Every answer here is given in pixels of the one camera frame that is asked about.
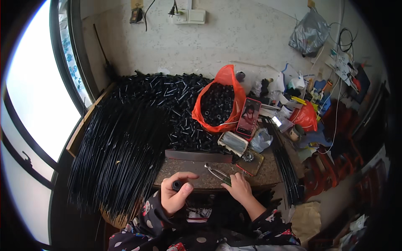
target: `gray plastic bag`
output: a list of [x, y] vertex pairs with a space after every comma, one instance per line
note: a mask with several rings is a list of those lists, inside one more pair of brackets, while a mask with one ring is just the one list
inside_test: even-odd
[[261, 153], [265, 148], [271, 145], [273, 139], [274, 137], [268, 134], [267, 128], [261, 128], [255, 132], [248, 146], [254, 151]]
[[311, 8], [296, 25], [290, 36], [289, 46], [300, 51], [303, 57], [316, 57], [328, 38], [330, 29], [331, 26], [318, 14], [316, 8]]

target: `white cable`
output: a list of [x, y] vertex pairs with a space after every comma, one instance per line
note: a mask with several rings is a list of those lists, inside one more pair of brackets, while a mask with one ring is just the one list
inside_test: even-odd
[[229, 122], [229, 123], [222, 123], [222, 124], [220, 124], [220, 125], [224, 125], [224, 124], [234, 124], [234, 123], [237, 123], [237, 122], [239, 122], [240, 120], [238, 120], [238, 121], [236, 121], [236, 122]]
[[327, 152], [329, 152], [332, 148], [332, 146], [334, 145], [334, 140], [335, 140], [335, 135], [336, 135], [336, 124], [337, 124], [337, 120], [338, 120], [338, 104], [339, 104], [339, 97], [340, 97], [340, 90], [342, 88], [342, 81], [340, 82], [340, 86], [339, 86], [339, 94], [338, 94], [338, 102], [336, 103], [336, 113], [335, 113], [335, 131], [334, 131], [334, 138], [332, 139], [332, 144], [329, 147], [329, 149], [325, 152], [322, 153], [319, 150], [317, 150], [317, 152], [321, 153], [321, 154], [326, 154]]
[[336, 87], [336, 86], [338, 85], [338, 83], [339, 83], [339, 80], [340, 80], [340, 76], [338, 77], [338, 81], [336, 82], [336, 84], [335, 84], [334, 87], [332, 88], [331, 93], [329, 94], [329, 96], [327, 97], [327, 99], [326, 99], [326, 100], [324, 101], [324, 103], [322, 104], [322, 106], [321, 106], [321, 108], [320, 108], [320, 111], [318, 112], [318, 116], [321, 114], [321, 111], [322, 111], [322, 109], [323, 109], [325, 103], [327, 102], [327, 100], [331, 97], [332, 93], [334, 92], [335, 87]]
[[[312, 67], [311, 67], [310, 70], [308, 71], [307, 76], [310, 75], [311, 70], [313, 70], [313, 67], [316, 65], [316, 63], [317, 63], [318, 59], [320, 58], [321, 53], [322, 53], [323, 51], [324, 51], [324, 46], [322, 46], [322, 50], [321, 50], [321, 52], [318, 54], [318, 57], [317, 57], [316, 61], [313, 63]], [[305, 86], [304, 86], [304, 94], [303, 94], [303, 98], [302, 98], [303, 100], [304, 100], [304, 96], [306, 96], [306, 90], [307, 90], [306, 84], [304, 84], [304, 85], [305, 85]], [[301, 110], [301, 109], [299, 109], [299, 111], [297, 112], [296, 116], [295, 116], [294, 119], [291, 121], [292, 123], [293, 123], [293, 121], [295, 121], [295, 119], [298, 117], [300, 110]]]
[[307, 76], [311, 73], [311, 70], [313, 69], [313, 67], [316, 65], [316, 63], [317, 63], [317, 61], [318, 61], [318, 59], [320, 58], [320, 56], [321, 56], [321, 53], [324, 51], [324, 47], [325, 46], [322, 46], [322, 50], [321, 50], [321, 52], [318, 54], [318, 57], [317, 57], [317, 59], [315, 60], [315, 62], [313, 63], [313, 66], [310, 68], [310, 70], [309, 70], [309, 72], [308, 72], [308, 74], [307, 74]]

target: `red plastic bag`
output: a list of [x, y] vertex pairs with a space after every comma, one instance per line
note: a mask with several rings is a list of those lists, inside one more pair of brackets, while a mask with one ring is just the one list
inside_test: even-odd
[[215, 82], [223, 85], [232, 85], [234, 90], [233, 110], [225, 123], [236, 122], [240, 119], [240, 113], [242, 111], [244, 101], [246, 100], [246, 93], [244, 92], [243, 87], [236, 80], [233, 70], [234, 65], [225, 65], [224, 67], [222, 67], [216, 74], [215, 79], [202, 89], [202, 91], [198, 95], [197, 101], [195, 102], [193, 112], [191, 113], [192, 118], [196, 119], [209, 132], [226, 132], [235, 129], [237, 126], [236, 123], [232, 123], [213, 127], [204, 121], [204, 117], [201, 114], [201, 97], [208, 90], [211, 84]]
[[305, 132], [317, 131], [317, 114], [313, 105], [305, 100], [306, 104], [300, 109], [295, 109], [289, 120], [294, 124], [302, 126]]

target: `hand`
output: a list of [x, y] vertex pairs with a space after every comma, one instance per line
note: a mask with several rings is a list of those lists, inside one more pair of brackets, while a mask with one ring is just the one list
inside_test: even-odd
[[230, 176], [230, 182], [232, 187], [227, 184], [221, 184], [230, 195], [240, 202], [242, 206], [247, 210], [251, 221], [257, 219], [267, 209], [257, 201], [252, 195], [250, 184], [244, 179], [243, 175], [236, 173]]
[[[160, 198], [167, 217], [172, 217], [175, 212], [184, 206], [187, 196], [194, 190], [193, 185], [188, 182], [188, 179], [195, 180], [198, 177], [198, 174], [192, 172], [178, 172], [162, 181], [160, 185]], [[172, 188], [172, 183], [176, 180], [184, 183], [178, 192], [175, 192]]]
[[229, 191], [230, 195], [240, 202], [244, 206], [244, 203], [246, 203], [250, 198], [253, 198], [254, 196], [251, 193], [251, 187], [250, 184], [245, 180], [244, 176], [240, 173], [236, 173], [235, 175], [230, 176], [230, 182], [232, 184], [232, 187], [229, 185], [223, 183], [221, 186], [226, 188], [226, 190]]

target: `smartphone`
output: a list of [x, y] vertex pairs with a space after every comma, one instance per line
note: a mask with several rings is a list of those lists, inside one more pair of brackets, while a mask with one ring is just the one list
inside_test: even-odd
[[255, 123], [260, 113], [261, 102], [252, 98], [246, 98], [236, 132], [251, 136]]

